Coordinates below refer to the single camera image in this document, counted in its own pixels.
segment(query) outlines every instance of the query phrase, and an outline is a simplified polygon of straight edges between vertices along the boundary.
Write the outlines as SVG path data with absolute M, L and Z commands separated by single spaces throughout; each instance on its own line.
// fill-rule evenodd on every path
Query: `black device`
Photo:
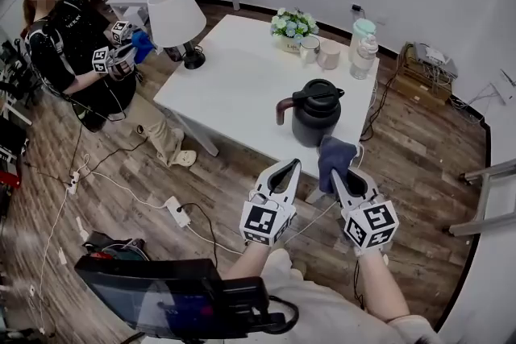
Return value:
M 325 79 L 313 79 L 276 106 L 276 122 L 283 125 L 284 112 L 293 108 L 292 132 L 305 147 L 318 147 L 324 135 L 331 135 L 340 119 L 339 99 L 344 95 Z
M 211 260 L 124 261 L 83 256 L 75 266 L 88 287 L 131 328 L 187 343 L 283 334 L 299 316 L 269 313 L 260 277 L 221 280 Z

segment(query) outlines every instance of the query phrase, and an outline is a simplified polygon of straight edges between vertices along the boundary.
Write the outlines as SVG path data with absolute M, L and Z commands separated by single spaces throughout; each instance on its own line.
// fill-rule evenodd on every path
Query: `screen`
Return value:
M 92 284 L 124 321 L 144 329 L 210 329 L 216 326 L 210 298 L 170 292 L 166 281 L 149 281 L 146 290 Z

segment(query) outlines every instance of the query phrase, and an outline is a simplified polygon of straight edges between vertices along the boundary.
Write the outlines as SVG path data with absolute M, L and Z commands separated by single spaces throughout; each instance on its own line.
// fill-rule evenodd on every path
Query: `bottle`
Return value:
M 353 61 L 353 56 L 355 55 L 356 47 L 360 42 L 360 39 L 366 37 L 367 35 L 375 35 L 377 33 L 377 25 L 367 19 L 357 19 L 356 22 L 353 23 L 353 36 L 352 42 L 349 45 L 349 53 L 347 57 L 349 61 Z
M 365 79 L 377 57 L 378 42 L 374 35 L 367 35 L 358 43 L 349 71 L 355 79 Z

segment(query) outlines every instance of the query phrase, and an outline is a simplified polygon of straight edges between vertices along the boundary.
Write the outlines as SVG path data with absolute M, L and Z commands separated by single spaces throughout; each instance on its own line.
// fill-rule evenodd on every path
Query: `thermos handle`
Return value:
M 291 108 L 294 106 L 293 99 L 291 97 L 287 97 L 286 99 L 283 99 L 282 101 L 279 101 L 276 105 L 276 124 L 277 125 L 283 125 L 285 122 L 285 111 L 288 108 Z

